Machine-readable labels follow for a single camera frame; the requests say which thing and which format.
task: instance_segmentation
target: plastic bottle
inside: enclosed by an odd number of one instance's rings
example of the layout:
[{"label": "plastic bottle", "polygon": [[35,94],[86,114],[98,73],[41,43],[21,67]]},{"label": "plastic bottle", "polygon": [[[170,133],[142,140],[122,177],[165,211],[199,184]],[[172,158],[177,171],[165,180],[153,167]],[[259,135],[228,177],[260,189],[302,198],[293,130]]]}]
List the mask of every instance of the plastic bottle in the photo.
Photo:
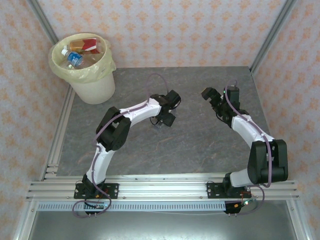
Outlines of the plastic bottle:
[{"label": "plastic bottle", "polygon": [[61,68],[64,69],[68,69],[68,70],[72,70],[75,69],[74,66],[72,66],[72,64],[70,62],[68,62],[68,60],[64,60],[61,64],[60,64]]},{"label": "plastic bottle", "polygon": [[73,40],[63,48],[79,54],[100,54],[103,52],[102,44],[96,37]]},{"label": "plastic bottle", "polygon": [[83,56],[75,51],[68,51],[67,49],[63,49],[61,53],[67,57],[67,61],[76,69],[85,69],[95,63],[89,61],[88,59],[84,59]]}]

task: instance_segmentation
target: water bottle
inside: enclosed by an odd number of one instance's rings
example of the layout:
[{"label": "water bottle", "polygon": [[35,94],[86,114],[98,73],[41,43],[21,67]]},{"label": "water bottle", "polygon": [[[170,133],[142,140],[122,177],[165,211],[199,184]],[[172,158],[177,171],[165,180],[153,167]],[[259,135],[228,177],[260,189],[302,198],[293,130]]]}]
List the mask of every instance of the water bottle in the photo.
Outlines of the water bottle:
[{"label": "water bottle", "polygon": [[90,62],[88,59],[84,59],[79,53],[75,51],[68,51],[67,49],[63,49],[61,52],[64,56],[66,56],[67,61],[72,64],[76,69],[85,69],[92,66],[94,63]]},{"label": "water bottle", "polygon": [[68,60],[64,60],[61,64],[60,64],[61,68],[67,69],[67,70],[72,70],[75,69],[74,66],[72,66],[72,64],[70,62],[68,62]]}]

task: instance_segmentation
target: wire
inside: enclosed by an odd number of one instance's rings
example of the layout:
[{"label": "wire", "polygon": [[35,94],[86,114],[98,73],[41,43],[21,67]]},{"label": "wire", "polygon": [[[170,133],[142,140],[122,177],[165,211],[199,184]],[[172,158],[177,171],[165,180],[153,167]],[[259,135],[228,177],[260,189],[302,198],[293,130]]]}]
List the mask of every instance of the wire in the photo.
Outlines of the wire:
[{"label": "wire", "polygon": [[[107,197],[107,199],[109,200],[109,204],[108,204],[108,206],[107,206],[105,209],[103,209],[102,211],[94,214],[95,216],[99,216],[99,215],[101,215],[101,214],[104,214],[104,213],[110,208],[111,203],[112,203],[112,200],[111,200],[110,196],[109,196],[106,192],[104,192],[103,190],[101,190],[101,189],[97,186],[97,184],[96,184],[96,182],[95,182],[95,170],[94,170],[94,169],[95,169],[96,161],[97,161],[97,159],[98,159],[98,157],[99,157],[99,155],[100,155],[100,153],[101,153],[101,151],[102,151],[102,149],[101,149],[101,147],[100,147],[99,145],[96,145],[96,147],[98,148],[98,153],[95,155],[95,157],[93,158],[93,161],[92,161],[91,180],[92,180],[93,186],[94,186],[100,193],[102,193],[103,195],[105,195],[105,196]],[[90,218],[91,215],[78,215],[78,214],[77,214],[77,212],[75,211],[75,207],[76,207],[76,205],[79,204],[79,203],[97,204],[97,201],[92,201],[92,200],[79,200],[79,201],[77,201],[77,202],[72,206],[72,214],[73,214],[75,217],[80,218],[80,219]]]},{"label": "wire", "polygon": [[162,78],[163,82],[164,82],[164,85],[165,85],[165,88],[166,88],[166,94],[169,93],[169,88],[168,88],[168,83],[167,83],[167,80],[159,73],[151,73],[148,78],[146,79],[146,82],[145,82],[145,91],[146,91],[146,95],[147,97],[149,98],[150,97],[150,91],[149,91],[149,82],[150,82],[150,79],[152,76],[159,76],[160,78]]},{"label": "wire", "polygon": [[242,195],[242,196],[241,196],[241,204],[242,204],[242,203],[243,203],[243,200],[244,200],[244,192],[243,192],[243,191],[241,192],[241,195]]},{"label": "wire", "polygon": [[138,106],[138,107],[136,107],[136,108],[134,108],[134,109],[131,109],[131,110],[123,111],[123,112],[121,112],[120,114],[118,114],[118,115],[114,116],[113,118],[111,118],[111,119],[100,129],[100,131],[95,135],[95,137],[94,137],[94,139],[93,139],[94,145],[96,145],[95,142],[97,141],[97,139],[99,138],[99,136],[104,132],[104,130],[106,130],[106,128],[107,128],[111,123],[113,123],[114,120],[120,118],[121,116],[123,116],[123,115],[125,115],[125,114],[132,113],[132,112],[134,112],[134,111],[143,109],[145,106],[148,105],[148,103],[149,103],[149,98],[148,98],[147,101],[144,102],[143,105]]},{"label": "wire", "polygon": [[93,208],[93,209],[97,208],[97,205],[90,205],[90,204],[87,203],[87,202],[84,202],[84,204],[87,205],[87,206],[90,207],[90,208]]},{"label": "wire", "polygon": [[251,124],[257,131],[258,133],[260,133],[260,135],[262,136],[262,138],[265,141],[266,144],[266,148],[267,148],[267,152],[268,152],[268,183],[267,184],[262,184],[264,187],[269,188],[272,182],[272,156],[271,156],[271,147],[270,147],[270,143],[269,140],[267,139],[267,137],[265,136],[265,134],[261,131],[261,129],[251,120],[248,120],[245,116],[243,116],[240,112],[238,112],[234,106],[231,104],[229,98],[228,98],[228,94],[227,94],[227,89],[228,89],[228,85],[229,85],[230,81],[228,81],[228,83],[226,84],[225,88],[224,88],[224,95],[225,95],[225,99],[227,101],[227,103],[229,104],[230,108],[240,117],[242,118],[244,121],[248,122],[249,124]]},{"label": "wire", "polygon": [[216,118],[219,119],[221,122],[226,123],[225,121],[223,121],[223,120],[218,116],[218,113],[215,113],[215,116],[216,116]]},{"label": "wire", "polygon": [[246,212],[240,212],[240,213],[235,213],[235,214],[230,214],[232,216],[241,216],[241,215],[248,215],[248,214],[252,214],[254,213],[255,211],[257,211],[258,209],[260,209],[262,207],[262,205],[264,204],[265,202],[265,191],[263,190],[263,188],[259,185],[250,185],[248,186],[249,188],[252,188],[252,187],[257,187],[259,188],[261,191],[262,191],[262,200],[261,200],[261,203],[259,205],[257,205],[254,209],[250,210],[250,211],[246,211]]},{"label": "wire", "polygon": [[225,214],[224,212],[216,212],[216,213],[184,213],[184,212],[167,212],[167,211],[142,211],[144,213],[156,213],[156,214],[175,214],[175,215],[188,215],[188,216],[208,216],[208,215],[218,215]]},{"label": "wire", "polygon": [[153,123],[152,120],[151,120],[151,117],[149,117],[149,119],[150,119],[150,123],[151,123],[153,126],[157,125],[157,124],[160,122],[159,120],[157,120],[156,123]]},{"label": "wire", "polygon": [[181,98],[180,98],[180,101],[174,107],[170,108],[170,110],[176,109],[180,105],[180,103],[181,103]]}]

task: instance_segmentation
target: metal floor panel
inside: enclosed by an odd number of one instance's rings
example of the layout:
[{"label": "metal floor panel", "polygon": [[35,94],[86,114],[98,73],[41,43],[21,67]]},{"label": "metal floor panel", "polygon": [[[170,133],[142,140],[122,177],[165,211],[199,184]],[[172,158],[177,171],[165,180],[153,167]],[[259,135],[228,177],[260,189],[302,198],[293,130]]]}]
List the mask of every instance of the metal floor panel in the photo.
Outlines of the metal floor panel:
[{"label": "metal floor panel", "polygon": [[71,212],[36,213],[30,240],[295,240],[286,201],[268,201],[252,214],[115,212],[76,218]]}]

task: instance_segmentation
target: bottle label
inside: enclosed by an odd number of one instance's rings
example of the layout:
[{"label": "bottle label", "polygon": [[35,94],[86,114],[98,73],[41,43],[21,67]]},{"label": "bottle label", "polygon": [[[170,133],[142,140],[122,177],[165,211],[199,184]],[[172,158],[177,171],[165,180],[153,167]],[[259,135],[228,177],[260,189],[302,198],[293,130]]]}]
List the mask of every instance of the bottle label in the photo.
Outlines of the bottle label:
[{"label": "bottle label", "polygon": [[83,57],[76,52],[71,52],[67,58],[68,62],[71,63],[74,67],[78,67],[82,61],[83,61]]}]

